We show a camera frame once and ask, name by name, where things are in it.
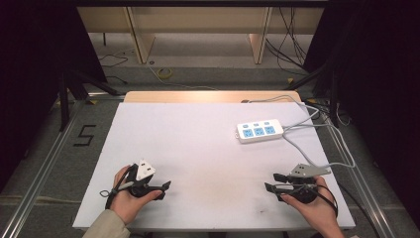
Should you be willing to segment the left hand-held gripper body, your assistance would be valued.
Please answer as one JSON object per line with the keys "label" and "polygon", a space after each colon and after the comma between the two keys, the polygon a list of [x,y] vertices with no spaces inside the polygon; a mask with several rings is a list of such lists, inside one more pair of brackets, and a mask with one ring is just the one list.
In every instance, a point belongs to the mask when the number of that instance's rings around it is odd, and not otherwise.
{"label": "left hand-held gripper body", "polygon": [[134,197],[143,197],[153,191],[149,186],[156,169],[145,160],[133,164],[128,171],[126,182],[130,182],[128,192]]}

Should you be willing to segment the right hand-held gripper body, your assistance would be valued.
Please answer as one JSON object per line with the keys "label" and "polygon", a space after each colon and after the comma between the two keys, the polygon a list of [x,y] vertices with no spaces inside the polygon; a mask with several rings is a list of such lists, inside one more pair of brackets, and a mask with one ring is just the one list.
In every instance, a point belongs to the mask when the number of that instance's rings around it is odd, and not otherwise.
{"label": "right hand-held gripper body", "polygon": [[298,164],[286,177],[293,186],[290,195],[305,204],[312,202],[318,192],[315,177],[328,175],[330,172],[325,168]]}

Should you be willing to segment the person's left hand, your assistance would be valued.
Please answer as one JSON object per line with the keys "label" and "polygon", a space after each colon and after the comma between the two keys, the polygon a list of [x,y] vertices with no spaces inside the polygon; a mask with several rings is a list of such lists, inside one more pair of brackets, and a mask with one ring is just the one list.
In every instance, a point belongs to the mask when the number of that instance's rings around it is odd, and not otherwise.
{"label": "person's left hand", "polygon": [[143,197],[134,197],[128,191],[119,191],[113,198],[109,209],[114,211],[125,225],[135,220],[140,210],[161,195],[160,190],[153,190]]}

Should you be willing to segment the person's right hand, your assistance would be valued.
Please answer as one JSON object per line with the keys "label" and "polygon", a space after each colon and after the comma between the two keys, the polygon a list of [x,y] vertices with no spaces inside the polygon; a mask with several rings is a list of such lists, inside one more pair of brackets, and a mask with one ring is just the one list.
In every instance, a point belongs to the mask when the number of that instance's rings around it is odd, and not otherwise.
{"label": "person's right hand", "polygon": [[315,181],[321,197],[317,197],[310,203],[302,203],[289,194],[282,194],[280,197],[285,203],[297,209],[307,223],[316,231],[319,232],[321,229],[327,228],[340,228],[334,209],[334,196],[329,191],[322,177],[315,177]]}

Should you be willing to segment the white foam board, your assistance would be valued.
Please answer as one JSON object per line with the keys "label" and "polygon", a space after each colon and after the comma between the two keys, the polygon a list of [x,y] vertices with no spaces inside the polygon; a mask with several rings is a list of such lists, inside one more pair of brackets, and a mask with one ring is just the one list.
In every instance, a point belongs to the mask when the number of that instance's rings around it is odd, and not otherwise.
{"label": "white foam board", "polygon": [[[242,144],[238,124],[277,119],[279,139]],[[104,210],[101,191],[122,167],[146,160],[153,185],[171,181],[131,227],[145,231],[280,231],[307,228],[304,218],[264,184],[298,164],[328,160],[309,114],[294,102],[122,103],[79,207],[74,227]]]}

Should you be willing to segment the white power strip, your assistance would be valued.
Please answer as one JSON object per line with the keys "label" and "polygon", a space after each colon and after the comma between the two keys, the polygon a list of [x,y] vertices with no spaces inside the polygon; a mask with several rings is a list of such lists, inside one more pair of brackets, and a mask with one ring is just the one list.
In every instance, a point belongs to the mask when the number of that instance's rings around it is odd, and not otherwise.
{"label": "white power strip", "polygon": [[277,119],[238,124],[236,130],[236,138],[242,144],[279,139],[284,133]]}

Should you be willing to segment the black metal stand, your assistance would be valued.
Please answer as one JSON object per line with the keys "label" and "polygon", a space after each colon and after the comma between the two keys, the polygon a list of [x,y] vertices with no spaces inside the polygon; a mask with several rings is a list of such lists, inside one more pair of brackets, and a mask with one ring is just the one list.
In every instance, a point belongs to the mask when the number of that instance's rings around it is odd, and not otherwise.
{"label": "black metal stand", "polygon": [[62,132],[69,123],[70,113],[68,107],[68,93],[71,93],[76,100],[86,100],[88,92],[83,86],[84,83],[92,84],[93,86],[113,96],[122,95],[122,92],[117,91],[85,72],[79,70],[65,71],[58,79],[58,95],[61,114],[60,132]]}
{"label": "black metal stand", "polygon": [[315,97],[325,96],[329,99],[329,115],[334,126],[338,127],[338,79],[334,68],[328,63],[324,63],[318,69],[301,78],[298,82],[286,87],[286,90],[294,90],[310,81],[315,80],[312,93]]}

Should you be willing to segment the light wooden desk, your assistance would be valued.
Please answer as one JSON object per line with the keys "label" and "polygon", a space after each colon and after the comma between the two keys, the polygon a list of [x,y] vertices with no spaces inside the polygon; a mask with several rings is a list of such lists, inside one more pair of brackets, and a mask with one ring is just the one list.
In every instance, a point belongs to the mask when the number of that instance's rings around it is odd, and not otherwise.
{"label": "light wooden desk", "polygon": [[312,35],[323,8],[303,7],[79,7],[89,33],[129,33],[138,62],[145,63],[159,33],[247,34],[254,62],[263,61],[268,34],[292,30]]}

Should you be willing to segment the aluminium floor rail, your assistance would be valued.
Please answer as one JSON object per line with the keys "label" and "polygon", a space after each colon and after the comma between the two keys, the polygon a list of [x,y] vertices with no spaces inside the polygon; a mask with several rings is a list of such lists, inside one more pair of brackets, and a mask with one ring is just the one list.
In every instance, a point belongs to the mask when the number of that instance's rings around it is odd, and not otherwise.
{"label": "aluminium floor rail", "polygon": [[[345,164],[350,164],[353,159],[353,155],[347,147],[342,133],[333,125],[330,117],[325,113],[321,114],[321,118],[327,124],[329,134],[332,137],[342,160]],[[370,218],[374,228],[378,233],[378,236],[380,238],[396,238],[395,233],[392,231],[390,224],[385,216],[385,213],[382,211],[379,203],[375,199],[374,194],[369,188],[361,170],[356,163],[354,163],[354,165],[355,166],[352,169],[348,169],[348,172],[361,198],[361,201],[365,206],[368,217]]]}
{"label": "aluminium floor rail", "polygon": [[81,238],[72,227],[120,97],[69,102],[60,127],[54,104],[25,158],[0,192],[0,238]]}

